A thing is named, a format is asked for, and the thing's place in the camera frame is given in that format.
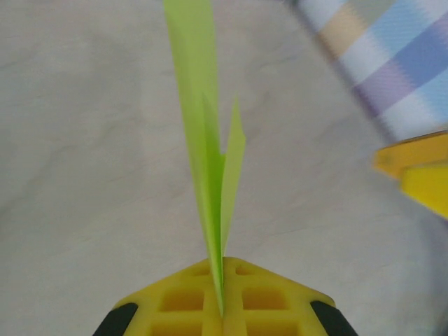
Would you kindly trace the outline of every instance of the blue stripe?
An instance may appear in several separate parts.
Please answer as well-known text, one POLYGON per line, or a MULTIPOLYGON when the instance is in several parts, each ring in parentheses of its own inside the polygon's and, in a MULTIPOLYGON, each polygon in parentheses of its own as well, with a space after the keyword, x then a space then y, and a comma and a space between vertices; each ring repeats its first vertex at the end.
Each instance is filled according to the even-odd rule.
POLYGON ((440 123, 448 123, 448 69, 423 85, 417 93, 434 110, 440 123))
POLYGON ((395 55, 431 23, 423 18, 415 4, 409 0, 397 0, 369 30, 387 51, 395 55))
POLYGON ((438 25, 448 21, 448 13, 406 45, 394 57, 416 88, 448 67, 448 48, 438 25))

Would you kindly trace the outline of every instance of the white surface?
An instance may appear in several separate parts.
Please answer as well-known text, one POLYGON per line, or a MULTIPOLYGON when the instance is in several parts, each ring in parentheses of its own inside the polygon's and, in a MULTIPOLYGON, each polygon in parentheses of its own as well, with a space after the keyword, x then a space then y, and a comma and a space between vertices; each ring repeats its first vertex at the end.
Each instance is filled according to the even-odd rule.
MULTIPOLYGON (((383 144, 285 7, 215 11, 221 116, 237 91, 248 139, 229 254, 360 335, 431 335, 448 227, 371 170, 383 144)), ((0 335, 91 335, 205 257, 161 1, 2 1, 0 128, 0 335)))

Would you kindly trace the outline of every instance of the lime green paper strip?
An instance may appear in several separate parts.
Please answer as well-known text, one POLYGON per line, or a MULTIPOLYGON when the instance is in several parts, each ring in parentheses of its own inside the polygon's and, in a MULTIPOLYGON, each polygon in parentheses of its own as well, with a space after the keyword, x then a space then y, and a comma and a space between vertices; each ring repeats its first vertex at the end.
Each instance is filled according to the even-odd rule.
POLYGON ((223 314, 223 250, 244 152, 241 120, 235 105, 229 138, 230 155, 226 159, 219 151, 218 70, 210 0, 164 0, 164 9, 197 208, 218 306, 223 314))

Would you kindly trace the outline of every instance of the plaid cloth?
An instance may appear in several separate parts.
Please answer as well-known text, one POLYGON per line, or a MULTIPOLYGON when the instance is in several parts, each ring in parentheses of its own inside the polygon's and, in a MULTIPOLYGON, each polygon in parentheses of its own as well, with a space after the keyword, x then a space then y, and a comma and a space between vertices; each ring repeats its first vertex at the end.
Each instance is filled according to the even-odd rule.
POLYGON ((299 0, 373 118, 403 140, 448 125, 448 0, 299 0))

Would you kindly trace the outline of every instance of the black rubber part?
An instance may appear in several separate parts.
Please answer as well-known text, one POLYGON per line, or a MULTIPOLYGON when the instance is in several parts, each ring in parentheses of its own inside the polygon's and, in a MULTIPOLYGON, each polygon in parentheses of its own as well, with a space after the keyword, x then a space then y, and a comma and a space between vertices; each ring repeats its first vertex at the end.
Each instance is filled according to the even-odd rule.
POLYGON ((311 302, 311 307, 328 336, 358 336, 338 309, 321 301, 311 302))
POLYGON ((93 336, 123 336, 139 306, 127 303, 111 310, 93 336))

